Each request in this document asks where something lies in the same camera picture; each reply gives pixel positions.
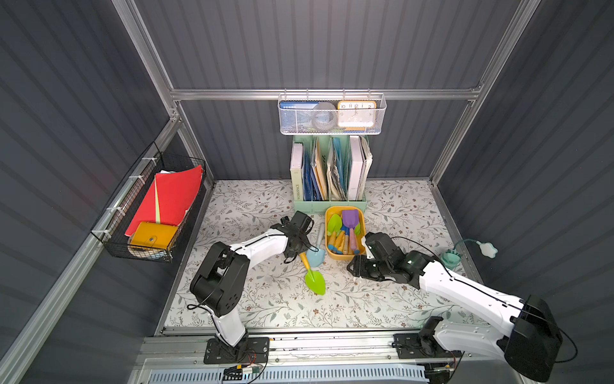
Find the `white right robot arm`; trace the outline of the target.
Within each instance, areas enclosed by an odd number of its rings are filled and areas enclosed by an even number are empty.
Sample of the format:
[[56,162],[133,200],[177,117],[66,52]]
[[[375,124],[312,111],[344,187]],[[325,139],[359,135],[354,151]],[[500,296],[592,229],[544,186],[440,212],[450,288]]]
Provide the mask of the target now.
[[436,294],[483,320],[471,326],[429,317],[415,344],[423,355],[475,353],[505,361],[533,381],[548,382],[564,333],[545,300],[521,299],[483,286],[449,270],[433,253],[404,252],[382,232],[369,232],[361,240],[352,237],[350,244],[364,250],[347,267],[353,276]]

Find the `purple shovel pink handle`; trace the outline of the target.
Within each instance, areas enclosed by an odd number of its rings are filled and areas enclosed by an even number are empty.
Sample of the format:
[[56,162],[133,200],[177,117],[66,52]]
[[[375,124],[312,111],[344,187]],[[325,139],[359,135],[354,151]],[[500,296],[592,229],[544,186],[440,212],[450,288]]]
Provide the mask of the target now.
[[360,224],[360,214],[356,209],[346,209],[342,211],[343,225],[349,230],[350,249],[353,254],[359,254],[358,241],[356,236],[356,226]]

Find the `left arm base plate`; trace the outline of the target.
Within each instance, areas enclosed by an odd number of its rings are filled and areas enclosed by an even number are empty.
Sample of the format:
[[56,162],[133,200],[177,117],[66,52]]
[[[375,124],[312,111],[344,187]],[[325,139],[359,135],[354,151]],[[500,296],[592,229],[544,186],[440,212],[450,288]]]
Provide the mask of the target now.
[[264,364],[268,362],[270,339],[266,337],[244,337],[238,345],[232,347],[221,339],[209,339],[203,363],[206,365]]

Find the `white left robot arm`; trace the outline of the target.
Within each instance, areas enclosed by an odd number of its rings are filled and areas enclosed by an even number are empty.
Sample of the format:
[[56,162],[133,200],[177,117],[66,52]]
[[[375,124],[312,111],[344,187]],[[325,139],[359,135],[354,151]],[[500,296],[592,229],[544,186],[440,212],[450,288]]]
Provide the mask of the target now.
[[315,248],[308,235],[314,220],[305,213],[283,217],[263,234],[242,243],[215,242],[190,283],[196,299],[189,310],[203,309],[213,320],[217,339],[228,347],[237,347],[248,332],[237,309],[251,269],[266,260],[283,255],[289,263]]

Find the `light green trowel wooden handle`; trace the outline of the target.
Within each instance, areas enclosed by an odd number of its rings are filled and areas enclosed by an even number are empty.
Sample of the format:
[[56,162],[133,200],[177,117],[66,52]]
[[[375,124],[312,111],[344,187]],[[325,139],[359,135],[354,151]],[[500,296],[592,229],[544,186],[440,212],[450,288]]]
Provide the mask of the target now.
[[327,235],[328,235],[327,247],[332,252],[335,252],[337,250],[336,242],[337,242],[337,237],[341,233],[341,230],[342,230],[342,218],[339,214],[333,214],[329,219],[328,227],[327,227]]

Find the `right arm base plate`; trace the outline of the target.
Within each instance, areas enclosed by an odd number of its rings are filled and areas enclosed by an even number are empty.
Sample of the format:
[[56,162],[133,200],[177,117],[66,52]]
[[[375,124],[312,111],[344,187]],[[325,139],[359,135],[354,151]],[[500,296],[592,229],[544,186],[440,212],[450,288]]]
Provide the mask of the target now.
[[435,342],[434,338],[423,339],[417,333],[395,334],[391,347],[396,350],[399,359],[455,359],[463,355],[460,350],[445,350]]

